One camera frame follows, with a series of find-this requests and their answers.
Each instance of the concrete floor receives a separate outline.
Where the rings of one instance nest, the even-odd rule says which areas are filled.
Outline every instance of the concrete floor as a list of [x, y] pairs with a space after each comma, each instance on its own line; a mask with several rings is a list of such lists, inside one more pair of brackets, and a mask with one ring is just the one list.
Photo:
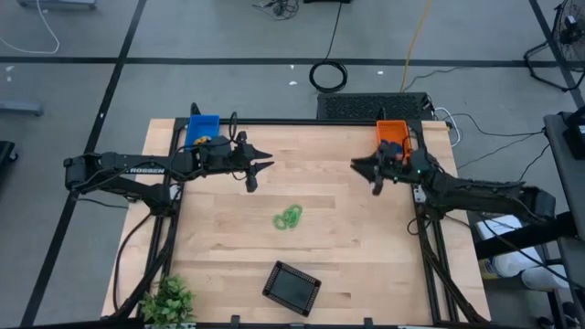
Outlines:
[[[539, 0], [551, 24], [558, 0]], [[59, 56], [117, 57], [137, 0], [101, 0], [97, 11], [51, 7], [48, 22], [61, 41]], [[337, 5], [301, 5], [297, 17], [272, 22], [251, 0], [148, 0], [130, 57], [320, 58], [327, 50]], [[344, 5], [332, 58], [405, 58], [424, 0], [356, 0]], [[22, 48], [51, 49], [34, 9], [0, 3], [0, 35]], [[527, 0], [441, 0], [433, 4], [417, 42], [417, 59], [521, 59], [544, 40]], [[0, 45], [0, 57], [21, 56]], [[538, 59], [552, 60], [549, 50]], [[1, 69], [14, 66], [9, 72]], [[43, 117], [0, 114], [0, 140], [17, 143], [20, 159], [0, 197], [0, 327], [19, 325], [67, 197], [62, 160], [80, 154], [101, 104], [113, 65], [0, 64], [0, 98], [40, 101]], [[126, 65], [103, 126], [97, 152], [140, 153], [152, 118], [187, 116], [196, 101], [203, 112], [227, 117], [314, 118], [317, 92], [296, 65]], [[402, 67], [348, 66], [343, 92], [397, 91]], [[412, 67], [409, 76], [434, 67]], [[539, 69], [562, 81], [558, 69]], [[337, 81], [323, 68], [317, 79]], [[532, 80], [524, 68], [459, 69], [419, 80], [435, 106], [471, 114], [487, 131], [539, 130], [542, 116], [574, 111], [568, 93]], [[509, 143], [478, 133], [459, 117], [463, 140], [455, 160], [470, 159]], [[547, 141], [533, 137], [465, 167], [460, 175], [516, 180]], [[567, 209], [550, 151], [526, 175]], [[92, 195], [111, 203], [123, 200]], [[122, 231], [123, 210], [77, 204], [36, 324], [97, 319], [101, 313]], [[546, 295], [489, 289], [493, 318], [533, 326], [549, 315]]]

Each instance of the wooden table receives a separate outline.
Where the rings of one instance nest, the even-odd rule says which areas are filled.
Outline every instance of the wooden table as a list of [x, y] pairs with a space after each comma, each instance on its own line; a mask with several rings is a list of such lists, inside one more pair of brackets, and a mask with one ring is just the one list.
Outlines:
[[[151, 121], [143, 154], [168, 154], [173, 122]], [[258, 175], [252, 194], [231, 175], [186, 184], [171, 274], [197, 295], [197, 321], [226, 323], [238, 314], [243, 323], [362, 324], [372, 317], [375, 324], [431, 324], [419, 239], [406, 230], [414, 218], [410, 186], [388, 182], [372, 196], [367, 181], [349, 167], [351, 158], [374, 152], [375, 127], [238, 128], [247, 131], [249, 143], [273, 154], [275, 164]], [[423, 128], [430, 152], [454, 174], [444, 122], [424, 122]], [[137, 180], [154, 184], [162, 176]], [[276, 229], [273, 216], [293, 204], [303, 206], [298, 227]], [[131, 205], [122, 237], [147, 212], [142, 203]], [[467, 221], [462, 211], [450, 215]], [[119, 302], [144, 273], [153, 224], [142, 227], [122, 255]], [[450, 220], [441, 225], [453, 280], [489, 319], [469, 229]], [[308, 318], [261, 295], [276, 260], [323, 282]], [[442, 318], [448, 319], [442, 285], [437, 288]], [[110, 282], [103, 314], [112, 311]]]

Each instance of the blue container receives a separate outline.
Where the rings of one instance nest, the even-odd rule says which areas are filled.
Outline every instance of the blue container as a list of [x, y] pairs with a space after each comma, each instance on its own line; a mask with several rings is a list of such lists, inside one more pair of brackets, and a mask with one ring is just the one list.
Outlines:
[[189, 125], [186, 128], [185, 146], [193, 143], [203, 137], [218, 137], [219, 135], [219, 115], [191, 115]]

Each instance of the green plant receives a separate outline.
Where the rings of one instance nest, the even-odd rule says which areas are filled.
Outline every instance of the green plant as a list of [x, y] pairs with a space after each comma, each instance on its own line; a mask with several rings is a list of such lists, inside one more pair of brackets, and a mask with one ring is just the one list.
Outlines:
[[179, 326], [183, 322], [192, 321], [191, 302], [195, 295], [186, 289], [185, 283], [178, 276], [165, 277], [158, 283], [158, 292], [155, 295], [145, 293], [140, 301], [143, 306], [144, 320], [154, 321], [157, 328], [169, 324]]

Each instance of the orange container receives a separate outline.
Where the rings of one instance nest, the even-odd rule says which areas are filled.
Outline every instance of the orange container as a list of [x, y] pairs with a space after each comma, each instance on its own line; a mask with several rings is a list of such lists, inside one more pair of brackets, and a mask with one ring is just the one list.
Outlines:
[[378, 136], [378, 145], [382, 140], [389, 143], [397, 143], [403, 145], [406, 150], [402, 152], [406, 157], [410, 156], [412, 147], [410, 146], [409, 126], [404, 121], [378, 121], [376, 122], [376, 134]]

